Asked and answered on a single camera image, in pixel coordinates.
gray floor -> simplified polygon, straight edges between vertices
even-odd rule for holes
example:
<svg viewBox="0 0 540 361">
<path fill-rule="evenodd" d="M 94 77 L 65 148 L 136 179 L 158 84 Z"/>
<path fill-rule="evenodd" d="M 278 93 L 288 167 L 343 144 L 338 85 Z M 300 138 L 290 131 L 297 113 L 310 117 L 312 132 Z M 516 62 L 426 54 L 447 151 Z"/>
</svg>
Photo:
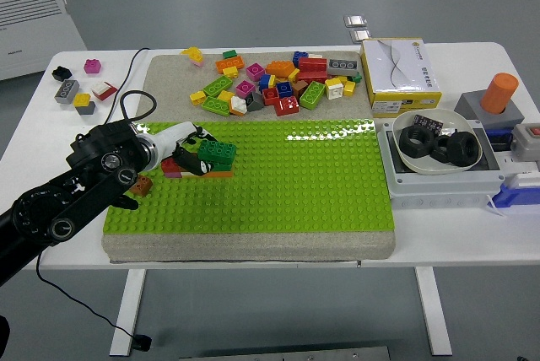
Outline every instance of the gray floor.
<svg viewBox="0 0 540 361">
<path fill-rule="evenodd" d="M 67 1 L 94 50 L 350 44 L 342 16 L 363 13 L 374 36 L 500 43 L 540 102 L 537 0 Z M 0 154 L 40 77 L 0 82 Z M 539 271 L 436 270 L 453 359 L 540 359 Z M 125 272 L 47 275 L 116 318 Z M 0 314 L 13 330 L 3 359 L 107 358 L 112 329 L 32 272 L 0 289 Z M 150 272 L 138 332 L 154 348 L 132 359 L 359 344 L 387 345 L 392 360 L 431 359 L 412 269 Z"/>
</svg>

table leg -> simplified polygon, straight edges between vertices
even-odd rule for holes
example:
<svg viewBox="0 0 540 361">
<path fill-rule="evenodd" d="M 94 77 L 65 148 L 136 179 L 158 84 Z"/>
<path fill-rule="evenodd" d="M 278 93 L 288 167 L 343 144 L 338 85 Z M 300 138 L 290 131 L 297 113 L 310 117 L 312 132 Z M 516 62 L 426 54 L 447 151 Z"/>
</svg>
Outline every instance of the table leg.
<svg viewBox="0 0 540 361">
<path fill-rule="evenodd" d="M 433 267 L 415 267 L 414 271 L 422 300 L 431 353 L 433 355 L 452 355 Z"/>
<path fill-rule="evenodd" d="M 138 306 L 143 294 L 144 278 L 146 270 L 129 270 L 127 273 L 126 287 L 121 298 L 120 311 L 116 325 L 123 327 L 131 334 L 135 331 L 137 322 Z M 112 338 L 111 356 L 128 356 L 132 348 L 132 338 L 124 331 L 115 329 L 115 335 Z"/>
</svg>

orange cylinder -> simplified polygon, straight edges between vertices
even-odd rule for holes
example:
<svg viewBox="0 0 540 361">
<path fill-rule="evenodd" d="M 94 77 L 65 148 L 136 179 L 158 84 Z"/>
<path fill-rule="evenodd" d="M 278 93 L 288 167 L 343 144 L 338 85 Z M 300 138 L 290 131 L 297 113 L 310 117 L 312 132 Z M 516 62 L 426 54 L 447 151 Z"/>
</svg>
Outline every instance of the orange cylinder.
<svg viewBox="0 0 540 361">
<path fill-rule="evenodd" d="M 517 78 L 508 73 L 495 74 L 489 84 L 486 93 L 480 100 L 480 106 L 490 114 L 498 115 L 502 113 L 510 98 L 519 85 Z"/>
</svg>

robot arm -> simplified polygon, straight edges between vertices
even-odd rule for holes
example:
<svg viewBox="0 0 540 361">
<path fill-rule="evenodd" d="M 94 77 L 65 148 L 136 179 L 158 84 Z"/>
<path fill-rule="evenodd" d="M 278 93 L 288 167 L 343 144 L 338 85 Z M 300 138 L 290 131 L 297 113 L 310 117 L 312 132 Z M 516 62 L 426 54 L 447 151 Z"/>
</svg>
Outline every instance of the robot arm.
<svg viewBox="0 0 540 361">
<path fill-rule="evenodd" d="M 67 157 L 71 169 L 27 191 L 0 215 L 0 286 L 46 247 L 71 239 L 110 205 L 137 209 L 137 201 L 124 193 L 140 171 L 172 156 L 193 174 L 209 172 L 210 163 L 181 146 L 193 143 L 194 137 L 216 140 L 191 122 L 149 135 L 121 120 L 77 135 Z"/>
</svg>

white table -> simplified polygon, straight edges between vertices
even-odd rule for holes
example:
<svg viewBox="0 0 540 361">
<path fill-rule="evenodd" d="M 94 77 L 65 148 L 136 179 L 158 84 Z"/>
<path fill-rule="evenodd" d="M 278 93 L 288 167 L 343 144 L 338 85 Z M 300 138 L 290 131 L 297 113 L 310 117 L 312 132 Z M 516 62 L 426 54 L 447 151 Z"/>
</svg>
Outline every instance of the white table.
<svg viewBox="0 0 540 361">
<path fill-rule="evenodd" d="M 440 88 L 443 90 L 440 108 L 452 110 L 461 93 L 487 88 L 496 73 L 507 72 L 519 78 L 519 74 L 504 48 L 494 43 L 428 44 L 427 48 Z M 237 51 L 241 54 L 247 54 L 250 52 L 294 50 L 315 52 L 331 49 L 357 51 L 359 47 L 251 48 L 237 49 Z M 204 52 L 220 53 L 222 51 L 224 50 L 212 49 Z M 0 176 L 3 180 L 4 190 L 8 192 L 0 196 L 0 208 L 9 208 L 23 192 L 68 170 L 65 158 L 72 152 L 69 145 L 74 140 L 75 135 L 86 133 L 91 127 L 102 123 L 108 113 L 111 99 L 100 104 L 97 112 L 92 116 L 78 116 L 73 113 L 72 106 L 57 104 L 53 96 L 59 83 L 51 76 L 51 71 L 57 66 L 70 67 L 73 78 L 78 79 L 83 89 L 88 89 L 98 80 L 120 84 L 126 75 L 134 52 L 72 51 L 60 53 L 52 59 L 0 161 Z M 142 88 L 152 57 L 162 54 L 177 54 L 178 52 L 177 50 L 156 50 L 140 53 L 133 65 L 132 76 L 126 83 L 125 89 Z M 101 61 L 100 74 L 88 76 L 84 73 L 84 62 L 89 58 Z M 540 114 L 521 79 L 520 86 L 512 99 L 525 116 L 525 122 L 540 121 Z M 128 99 L 128 114 L 133 115 L 137 110 L 137 105 L 138 97 Z M 117 110 L 112 120 L 120 118 L 121 112 Z M 376 120 L 375 123 L 380 125 L 384 121 L 388 120 Z M 397 245 L 394 253 L 387 260 L 362 261 L 362 267 L 417 267 L 418 285 L 426 309 L 426 323 L 430 331 L 434 353 L 449 353 L 451 350 L 450 343 L 446 343 L 446 326 L 444 326 L 438 295 L 424 295 L 430 289 L 433 291 L 433 288 L 435 288 L 436 293 L 432 266 L 540 263 L 540 226 L 537 224 L 537 215 L 528 213 L 526 207 L 508 212 L 508 216 L 503 217 L 487 208 L 395 211 Z M 356 262 L 338 264 L 128 263 L 113 265 L 109 263 L 106 253 L 101 248 L 104 221 L 105 213 L 102 213 L 73 239 L 48 249 L 42 258 L 43 268 L 145 270 L 150 268 L 357 266 Z M 135 284 L 140 288 L 142 288 L 143 278 L 143 272 L 139 273 L 138 278 L 136 278 Z M 137 298 L 132 299 L 132 305 L 135 309 L 138 307 Z M 434 312 L 434 319 L 429 317 L 429 312 Z M 435 330 L 439 331 L 438 336 L 431 334 L 434 321 Z M 443 337 L 442 342 L 437 343 L 435 337 Z"/>
</svg>

